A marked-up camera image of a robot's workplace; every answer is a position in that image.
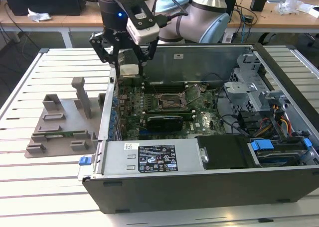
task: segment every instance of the side panel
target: side panel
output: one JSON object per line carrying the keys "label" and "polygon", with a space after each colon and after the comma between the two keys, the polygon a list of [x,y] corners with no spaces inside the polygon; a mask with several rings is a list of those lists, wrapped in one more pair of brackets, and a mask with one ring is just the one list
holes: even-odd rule
{"label": "side panel", "polygon": [[85,180],[105,214],[296,202],[319,186],[319,168]]}

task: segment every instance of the warning label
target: warning label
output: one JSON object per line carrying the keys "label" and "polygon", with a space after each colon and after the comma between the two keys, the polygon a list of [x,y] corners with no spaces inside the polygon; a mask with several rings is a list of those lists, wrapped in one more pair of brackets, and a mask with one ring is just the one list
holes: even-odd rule
{"label": "warning label", "polygon": [[162,171],[178,171],[175,146],[139,146],[139,172]]}

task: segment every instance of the yellow wire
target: yellow wire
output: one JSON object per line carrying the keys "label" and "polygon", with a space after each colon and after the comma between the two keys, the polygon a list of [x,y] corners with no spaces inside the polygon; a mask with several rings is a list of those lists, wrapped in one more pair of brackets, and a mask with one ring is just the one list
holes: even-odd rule
{"label": "yellow wire", "polygon": [[259,133],[257,136],[260,136],[261,134],[265,133],[266,131],[268,131],[270,128],[272,128],[273,126],[269,125],[266,129],[264,129],[261,133]]}
{"label": "yellow wire", "polygon": [[283,121],[283,122],[286,124],[287,133],[288,133],[288,135],[289,135],[289,126],[288,126],[288,123],[286,122],[286,120],[283,120],[283,119],[280,119],[280,121]]}

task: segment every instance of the desk leg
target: desk leg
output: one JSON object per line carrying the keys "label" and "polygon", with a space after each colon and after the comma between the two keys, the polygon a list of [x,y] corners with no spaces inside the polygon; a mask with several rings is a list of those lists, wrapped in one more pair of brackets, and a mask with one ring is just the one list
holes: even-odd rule
{"label": "desk leg", "polygon": [[15,43],[20,43],[20,38],[17,32],[11,32],[11,38]]}
{"label": "desk leg", "polygon": [[60,31],[60,33],[62,34],[65,48],[73,48],[71,38],[70,38],[70,31],[68,29],[66,29],[64,31]]}
{"label": "desk leg", "polygon": [[223,37],[223,43],[231,43],[234,33],[226,31]]}

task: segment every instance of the blue latch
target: blue latch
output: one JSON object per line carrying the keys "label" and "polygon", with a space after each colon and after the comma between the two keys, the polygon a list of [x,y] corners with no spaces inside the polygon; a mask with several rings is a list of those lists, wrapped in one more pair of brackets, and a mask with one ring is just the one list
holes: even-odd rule
{"label": "blue latch", "polygon": [[91,165],[91,158],[87,156],[82,156],[79,160],[80,166],[89,166]]}
{"label": "blue latch", "polygon": [[254,151],[259,150],[274,150],[274,146],[271,143],[271,140],[255,140],[251,143]]}
{"label": "blue latch", "polygon": [[308,138],[304,139],[304,143],[305,143],[308,150],[310,150],[313,146],[313,144],[311,143],[311,141]]}

